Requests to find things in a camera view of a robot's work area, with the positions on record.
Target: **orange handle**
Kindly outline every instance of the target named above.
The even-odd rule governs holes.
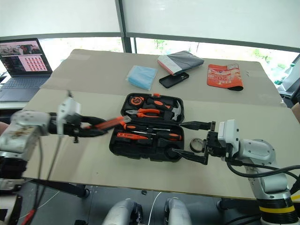
[[[125,124],[124,126],[124,130],[147,130],[147,126],[142,126],[142,125],[134,125],[134,124]]]
[[[164,107],[166,107],[167,109],[170,109],[170,108],[171,108],[170,105],[165,105],[164,103],[162,103],[162,102],[160,102],[160,101],[154,101],[154,104],[160,105],[160,106],[164,106]]]
[[[121,123],[123,121],[123,119],[124,119],[123,116],[119,116],[115,119],[108,120],[103,123],[99,123],[99,124],[95,125],[95,127],[97,127],[98,129],[105,129],[105,128],[112,127],[112,126],[115,126],[115,125]]]
[[[159,109],[139,109],[138,112],[139,113],[157,113],[157,114],[160,114]]]
[[[129,139],[132,139],[132,140],[148,139],[147,137],[144,137],[144,136],[128,134],[128,133],[118,133],[117,137],[124,137],[124,138],[129,138]]]
[[[159,118],[159,116],[148,116],[148,115],[145,115],[141,112],[138,112],[137,113],[137,117],[151,117],[151,118]]]
[[[170,132],[161,131],[161,132],[157,132],[156,135],[158,137],[162,137],[162,138],[170,140],[170,141],[181,141],[182,140],[181,135],[173,134],[173,133],[170,133]]]

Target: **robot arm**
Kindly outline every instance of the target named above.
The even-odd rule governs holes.
[[[261,222],[264,225],[300,225],[295,208],[291,200],[291,193],[284,173],[271,176],[256,177],[260,173],[269,172],[269,169],[256,166],[265,165],[278,168],[274,148],[261,139],[240,139],[239,129],[235,120],[227,120],[219,125],[219,132],[214,131],[215,122],[186,122],[183,127],[199,130],[210,130],[203,141],[202,155],[192,152],[173,149],[184,158],[204,165],[208,163],[209,155],[222,158],[231,165],[245,165],[248,180],[262,213]]]
[[[70,92],[59,106],[57,113],[36,111],[14,113],[11,124],[0,136],[0,210],[6,212],[4,218],[0,217],[0,221],[7,224],[17,223],[22,198],[13,192],[22,187],[23,172],[40,136],[68,135],[74,137],[74,143],[78,143],[78,137],[100,136],[121,121],[127,123],[130,120],[128,116],[109,121],[81,116],[80,104],[72,98]],[[83,122],[89,123],[90,126],[82,127]]]

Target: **floor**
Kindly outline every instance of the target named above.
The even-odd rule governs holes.
[[[88,221],[89,225],[100,225],[109,209],[115,203],[126,198],[131,198],[142,205],[144,223],[148,224],[152,203],[159,193],[147,191],[146,195],[142,195],[141,190],[120,187],[87,186],[87,188],[90,190],[90,196],[85,199],[47,188],[41,202],[42,207],[37,211],[32,225],[73,225],[77,219]],[[19,225],[33,205],[34,193],[35,184],[30,182],[25,183],[19,192],[23,196]],[[173,196],[185,203],[194,225],[222,225],[233,218],[256,213],[247,208],[244,208],[243,212],[241,209],[240,211],[225,210],[220,212],[216,208],[216,202],[220,198],[162,192],[155,202],[150,219],[151,225],[163,225],[165,201]]]

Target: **tool case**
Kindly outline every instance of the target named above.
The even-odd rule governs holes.
[[[109,144],[113,154],[152,161],[177,162],[181,158],[172,151],[184,149],[183,129],[179,126],[184,120],[184,108],[180,98],[131,93],[121,115],[130,116],[131,122],[113,130]]]

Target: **laptop keyboard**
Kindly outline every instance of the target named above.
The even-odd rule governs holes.
[[[11,78],[2,88],[39,88],[48,80],[47,78]]]

